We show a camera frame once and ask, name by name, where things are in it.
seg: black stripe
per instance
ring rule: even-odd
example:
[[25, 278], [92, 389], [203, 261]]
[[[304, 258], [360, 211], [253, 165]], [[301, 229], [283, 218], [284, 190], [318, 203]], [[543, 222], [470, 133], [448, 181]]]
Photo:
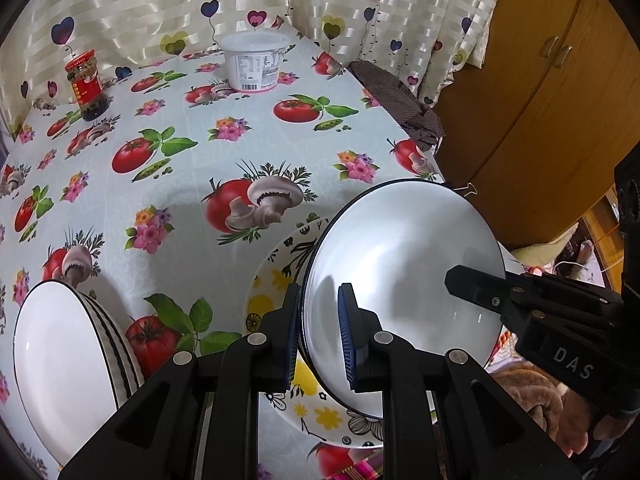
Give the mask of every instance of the black stripe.
[[[421, 182], [421, 183], [424, 183], [424, 184], [428, 184], [430, 186], [442, 186], [442, 187], [445, 187], [446, 189], [449, 189], [448, 187], [443, 186], [439, 182], [429, 182], [428, 180], [421, 180], [421, 179], [418, 179], [418, 178], [396, 178], [395, 180], [387, 180], [386, 182], [382, 182], [381, 184], [377, 184], [376, 186], [370, 187], [369, 189], [367, 189], [366, 191], [360, 193], [357, 197], [355, 197], [351, 201], [349, 201], [342, 209], [340, 209], [340, 211], [338, 211], [336, 213], [336, 215], [329, 222], [329, 225], [326, 227], [324, 232], [322, 232], [320, 234], [320, 237], [318, 238], [318, 241], [316, 242], [316, 244], [314, 246], [314, 250], [312, 251], [311, 255], [309, 256], [309, 261], [306, 264], [305, 277], [304, 277], [304, 280], [302, 281], [302, 291], [300, 293], [300, 308], [298, 309], [299, 312], [300, 312], [298, 314], [300, 316], [300, 343], [302, 344], [302, 346], [299, 348], [299, 350], [300, 350], [300, 355], [302, 356], [302, 359], [307, 364], [307, 366], [309, 367], [309, 369], [311, 370], [313, 375], [316, 377], [316, 379], [318, 380], [318, 383], [320, 383], [320, 386], [322, 386], [324, 388], [325, 392], [329, 396], [331, 396], [332, 399], [334, 399], [338, 404], [340, 404], [342, 407], [346, 408], [347, 410], [351, 410], [351, 411], [356, 412], [356, 413], [358, 413], [358, 414], [360, 414], [362, 416], [368, 416], [370, 418], [377, 418], [377, 417], [375, 417], [373, 415], [370, 415], [368, 413], [360, 412], [360, 411], [356, 410], [353, 406], [348, 406], [346, 403], [344, 403], [342, 400], [340, 400], [329, 388], [326, 387], [326, 384], [324, 384], [324, 381], [320, 377], [320, 374], [318, 374], [318, 371], [316, 370], [316, 367], [314, 366], [314, 362], [311, 359], [311, 354], [310, 354], [310, 352], [308, 350], [308, 345], [307, 345], [307, 342], [306, 342], [305, 324], [303, 322], [305, 297], [306, 297], [306, 290], [307, 290], [307, 287], [309, 285], [309, 277], [310, 277], [310, 274], [311, 274], [311, 267], [313, 266], [313, 263], [314, 263], [314, 260], [316, 259], [316, 256], [318, 256], [318, 251], [320, 250], [320, 247], [322, 246], [322, 242], [324, 241], [324, 238], [326, 237], [327, 233], [331, 230], [331, 228], [335, 225], [335, 223], [338, 221], [338, 219], [345, 213], [345, 211], [347, 211], [347, 209], [349, 209], [352, 205], [354, 205], [358, 200], [360, 200], [364, 196], [367, 196], [369, 193], [371, 193], [371, 192], [373, 192], [373, 191], [375, 191], [375, 190], [377, 190], [377, 189], [379, 189], [381, 187], [389, 186], [390, 184], [396, 184], [398, 182]], [[498, 246], [498, 250], [500, 251], [500, 259], [502, 261], [502, 268], [504, 269], [504, 258], [502, 256], [502, 251], [500, 250], [500, 244], [498, 243], [498, 240], [496, 240], [495, 243]], [[501, 331], [502, 331], [502, 324], [500, 324], [500, 329], [498, 330], [498, 333], [497, 333], [497, 335], [495, 337], [496, 341], [498, 341], [498, 338], [500, 337], [500, 332]]]
[[122, 343], [122, 349], [124, 350], [124, 353], [127, 356], [127, 361], [129, 361], [129, 366], [131, 367], [131, 373], [133, 374], [133, 380], [136, 381], [136, 389], [138, 389], [140, 387], [140, 381], [138, 380], [138, 374], [136, 373], [136, 367], [133, 364], [133, 361], [131, 359], [131, 355], [127, 351], [127, 346], [125, 344], [125, 340], [120, 336], [120, 331], [117, 329], [115, 323], [113, 322], [113, 319], [111, 319], [111, 317], [100, 306], [100, 303], [95, 301], [94, 298], [92, 298], [91, 296], [88, 296], [86, 294], [83, 294], [82, 292], [81, 292], [81, 294], [84, 296], [85, 299], [89, 300], [91, 302], [91, 304], [103, 314], [103, 317], [107, 320], [107, 322], [109, 323], [111, 328], [113, 328], [113, 333], [120, 339], [120, 342]]
[[122, 362], [120, 351], [116, 346], [116, 342], [113, 340], [113, 335], [111, 335], [111, 332], [109, 332], [109, 329], [107, 328], [106, 323], [98, 313], [97, 309], [93, 305], [91, 305], [91, 308], [94, 310], [95, 315], [98, 317], [98, 320], [100, 320], [102, 329], [105, 331], [107, 337], [109, 338], [111, 349], [113, 350], [113, 354], [115, 355], [116, 361], [118, 363], [118, 368], [120, 369], [120, 375], [122, 376], [122, 382], [124, 383], [124, 389], [126, 390], [127, 399], [129, 399], [129, 397], [131, 396], [131, 386], [129, 384], [129, 378], [127, 377], [127, 371], [124, 369], [124, 363]]

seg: wooden furniture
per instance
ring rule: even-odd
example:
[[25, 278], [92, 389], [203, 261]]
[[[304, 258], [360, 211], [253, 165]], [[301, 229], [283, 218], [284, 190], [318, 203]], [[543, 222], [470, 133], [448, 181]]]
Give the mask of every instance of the wooden furniture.
[[548, 242], [640, 140], [639, 74], [607, 0], [498, 0], [485, 66], [456, 73], [435, 108], [447, 134], [438, 164], [476, 186], [471, 202], [508, 248]]
[[596, 202], [583, 216], [585, 225], [591, 235], [602, 269], [613, 290], [622, 291], [622, 256], [625, 242], [620, 234], [618, 219], [611, 207], [608, 197], [604, 196]]

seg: tablecloth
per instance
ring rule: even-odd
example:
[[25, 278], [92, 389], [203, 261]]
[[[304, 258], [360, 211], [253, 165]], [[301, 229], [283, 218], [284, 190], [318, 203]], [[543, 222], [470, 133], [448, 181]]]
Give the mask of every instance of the tablecloth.
[[[221, 52], [176, 48], [153, 66], [118, 67], [110, 108], [91, 124], [76, 104], [34, 108], [10, 148], [0, 185], [0, 416], [43, 476], [55, 478], [58, 464], [22, 408], [12, 336], [25, 295], [69, 248], [92, 254], [78, 288], [123, 332], [158, 302], [210, 309], [209, 324], [176, 336], [208, 353], [242, 332], [256, 267], [297, 224], [385, 180], [441, 181], [433, 156], [351, 74], [295, 29], [280, 31], [290, 45], [271, 91], [235, 93]], [[23, 178], [10, 191], [12, 174]], [[143, 371], [157, 358], [136, 355]], [[260, 403], [262, 478], [321, 478], [318, 453], [307, 458], [318, 440]]]

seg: cabinet handle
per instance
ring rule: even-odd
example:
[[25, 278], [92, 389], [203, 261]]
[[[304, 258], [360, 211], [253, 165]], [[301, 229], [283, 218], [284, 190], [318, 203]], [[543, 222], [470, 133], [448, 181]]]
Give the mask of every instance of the cabinet handle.
[[551, 56], [551, 51], [553, 50], [556, 41], [560, 38], [557, 36], [552, 36], [545, 41], [545, 44], [542, 46], [542, 50], [540, 51], [540, 57], [549, 57]]
[[555, 68], [562, 68], [564, 60], [566, 60], [566, 57], [569, 55], [569, 52], [571, 52], [572, 48], [573, 47], [571, 45], [565, 45], [564, 47], [562, 47], [562, 49], [558, 53], [558, 57], [556, 57], [556, 62], [554, 63]]

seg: striped curtain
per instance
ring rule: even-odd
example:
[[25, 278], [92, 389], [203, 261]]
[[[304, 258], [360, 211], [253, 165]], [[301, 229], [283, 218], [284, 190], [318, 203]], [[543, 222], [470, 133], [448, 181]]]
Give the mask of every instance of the striped curtain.
[[[205, 50], [232, 31], [277, 26], [279, 16], [339, 62], [369, 60], [398, 76], [413, 92], [419, 90], [420, 98], [430, 104], [453, 70], [467, 60], [481, 64], [495, 3], [31, 0], [0, 47], [0, 130], [15, 139], [40, 96], [55, 94], [59, 103], [71, 99], [63, 67], [72, 51], [95, 49], [100, 72], [109, 78], [117, 67], [122, 72]], [[5, 139], [9, 146], [12, 142]]]

